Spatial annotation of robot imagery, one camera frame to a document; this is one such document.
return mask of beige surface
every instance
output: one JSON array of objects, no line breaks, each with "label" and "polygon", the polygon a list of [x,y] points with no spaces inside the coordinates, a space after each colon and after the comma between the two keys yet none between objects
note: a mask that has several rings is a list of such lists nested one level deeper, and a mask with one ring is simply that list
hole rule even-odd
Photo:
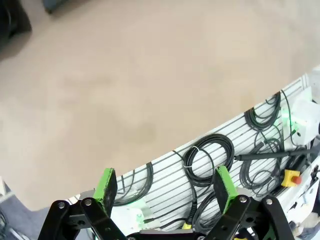
[{"label": "beige surface", "polygon": [[320,62],[319,0],[88,0],[0,53],[0,175],[30,209],[204,134]]}]

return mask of screw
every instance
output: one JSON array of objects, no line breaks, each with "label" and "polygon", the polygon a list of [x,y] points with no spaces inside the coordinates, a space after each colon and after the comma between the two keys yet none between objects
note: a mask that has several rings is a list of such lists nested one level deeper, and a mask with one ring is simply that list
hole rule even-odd
[{"label": "screw", "polygon": [[62,202],[59,202],[58,203],[58,207],[60,208],[60,209],[63,209],[64,207],[65,207],[65,203],[62,201]]},{"label": "screw", "polygon": [[242,196],[242,197],[240,197],[240,202],[245,203],[245,202],[247,202],[247,199],[244,196]]},{"label": "screw", "polygon": [[271,199],[267,199],[265,200],[266,204],[271,205],[273,203],[273,201]]},{"label": "screw", "polygon": [[92,203],[91,199],[87,199],[87,200],[84,201],[84,204],[85,204],[86,206],[90,206],[91,203]]}]

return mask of white slatted surface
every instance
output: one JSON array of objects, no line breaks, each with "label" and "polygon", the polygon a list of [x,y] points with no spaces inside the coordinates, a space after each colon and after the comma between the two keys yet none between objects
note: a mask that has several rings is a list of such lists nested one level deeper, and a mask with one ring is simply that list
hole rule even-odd
[{"label": "white slatted surface", "polygon": [[[288,97],[288,99],[294,98],[297,94],[299,94],[302,90],[309,86],[308,77],[306,75],[300,77],[283,90]],[[281,94],[281,106],[286,106],[286,101],[284,96]],[[266,104],[265,102],[260,103],[255,106],[255,110],[258,114],[266,115],[273,110],[273,107]],[[281,121],[281,111],[279,112],[278,119],[275,122],[275,125],[282,132],[282,121]],[[240,114],[239,116],[233,118],[232,120],[226,122],[225,124],[214,128],[213,130],[207,132],[203,136],[208,134],[218,133],[228,136],[234,145],[235,154],[245,154],[248,153],[254,147],[254,139],[257,134],[256,131],[251,130],[245,122],[244,114]],[[269,138],[277,138],[280,139],[278,131],[272,127],[268,131],[266,131],[265,136],[267,139]],[[175,149],[181,155],[183,155],[195,141],[202,138],[203,136],[194,139],[185,145]],[[262,141],[263,137],[258,136],[258,141]],[[212,157],[214,161],[214,165],[218,166],[223,164],[226,159],[226,154],[224,149],[218,144],[212,144],[204,148]],[[287,162],[288,158],[284,158],[282,160],[282,167]],[[250,176],[253,177],[255,173],[261,170],[272,170],[275,166],[275,159],[266,159],[253,161],[250,167]],[[161,224],[164,225],[173,219],[186,217],[189,213],[190,202],[192,200],[190,184],[185,176],[185,172],[183,170],[183,162],[180,157],[174,154],[172,151],[167,154],[152,160],[154,177],[153,184],[149,191],[149,193],[144,197],[144,201],[149,206],[154,216],[160,216],[173,210],[179,206],[182,206],[180,209],[160,218]],[[241,167],[240,161],[234,161],[233,166],[230,170],[230,175],[235,186],[241,187],[239,180],[239,171]],[[194,173],[198,176],[210,176],[212,175],[212,167],[208,157],[203,153],[199,152],[193,161],[192,169]],[[132,171],[123,175],[124,177],[124,186],[125,190],[127,190],[132,182]],[[147,172],[146,166],[138,167],[135,170],[133,188],[140,189],[146,180]],[[264,173],[255,179],[255,182],[262,181],[267,178],[269,173]],[[117,178],[118,183],[118,192],[123,191],[123,184],[121,181],[121,177]],[[201,193],[204,188],[196,187],[195,188],[198,193]],[[204,196],[198,199],[198,204],[208,195],[210,191],[208,191]],[[218,203],[217,200],[214,200],[203,212],[201,218],[210,218],[218,211]],[[181,222],[177,222],[170,227],[167,227],[166,230],[173,230],[181,226]]]}]

